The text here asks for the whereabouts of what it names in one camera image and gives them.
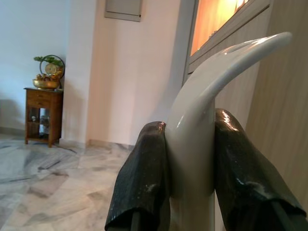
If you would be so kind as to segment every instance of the fruit bowl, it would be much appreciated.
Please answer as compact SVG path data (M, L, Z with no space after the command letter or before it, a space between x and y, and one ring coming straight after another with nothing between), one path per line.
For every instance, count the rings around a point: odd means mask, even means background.
M39 88L39 89L53 90L59 86L59 82L42 81L42 80L33 79L33 85L34 87Z

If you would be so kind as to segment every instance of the wooden cabinet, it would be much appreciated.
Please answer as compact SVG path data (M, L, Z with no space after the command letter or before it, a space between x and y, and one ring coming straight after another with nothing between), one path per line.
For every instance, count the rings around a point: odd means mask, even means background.
M60 139L62 126L63 92L25 88L26 135L28 141L47 142L48 146Z

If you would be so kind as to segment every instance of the white wall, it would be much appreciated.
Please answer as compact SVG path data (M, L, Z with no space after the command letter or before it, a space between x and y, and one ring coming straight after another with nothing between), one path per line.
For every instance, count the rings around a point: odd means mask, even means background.
M61 142L86 142L96 0L71 0Z
M150 121L166 121L183 77L193 1L144 0L141 22L104 18L98 0L88 139L134 144Z
M67 0L0 0L0 127L25 129L25 90L35 56L65 59Z

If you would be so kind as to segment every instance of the marble floor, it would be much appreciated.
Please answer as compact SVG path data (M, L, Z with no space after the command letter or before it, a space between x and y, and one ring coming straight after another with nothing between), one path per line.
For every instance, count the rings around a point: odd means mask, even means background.
M103 231L130 150L48 148L0 134L0 231Z

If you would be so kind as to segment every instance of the white ceramic tusk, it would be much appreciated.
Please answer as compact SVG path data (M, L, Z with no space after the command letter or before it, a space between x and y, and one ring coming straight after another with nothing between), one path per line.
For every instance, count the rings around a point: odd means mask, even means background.
M173 179L170 230L214 230L215 97L291 38L283 32L224 49L205 60L177 95L165 131Z

